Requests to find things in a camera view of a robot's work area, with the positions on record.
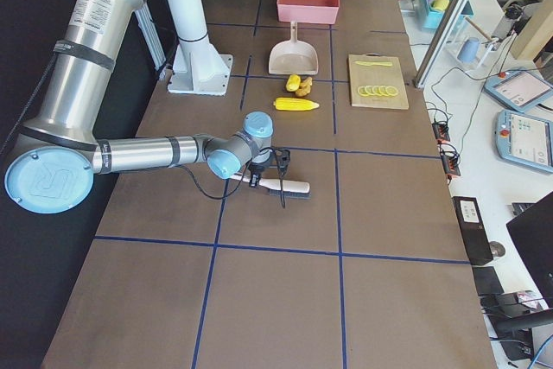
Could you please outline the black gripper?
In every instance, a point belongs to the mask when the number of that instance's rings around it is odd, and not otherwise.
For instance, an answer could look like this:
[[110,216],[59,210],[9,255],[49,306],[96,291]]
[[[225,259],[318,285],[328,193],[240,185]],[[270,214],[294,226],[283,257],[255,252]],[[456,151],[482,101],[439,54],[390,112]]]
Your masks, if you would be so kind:
[[263,172],[275,168],[279,183],[283,183],[290,161],[288,149],[261,149],[260,154],[251,160],[247,169],[250,172],[249,187],[257,188],[261,184]]

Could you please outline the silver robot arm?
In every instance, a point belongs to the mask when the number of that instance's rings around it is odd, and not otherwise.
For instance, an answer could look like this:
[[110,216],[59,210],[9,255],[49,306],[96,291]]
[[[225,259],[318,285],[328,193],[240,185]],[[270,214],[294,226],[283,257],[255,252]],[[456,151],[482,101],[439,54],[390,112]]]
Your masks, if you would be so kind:
[[[272,145],[273,123],[261,111],[224,139],[191,137],[97,139],[92,129],[131,16],[147,0],[77,0],[65,36],[43,80],[48,89],[35,118],[26,121],[5,169],[7,195],[33,213],[61,213],[87,197],[94,177],[204,162],[219,178],[256,187],[274,168],[284,194],[289,152]],[[207,95],[226,92],[232,57],[209,40],[201,0],[168,0],[178,46],[172,90]]]

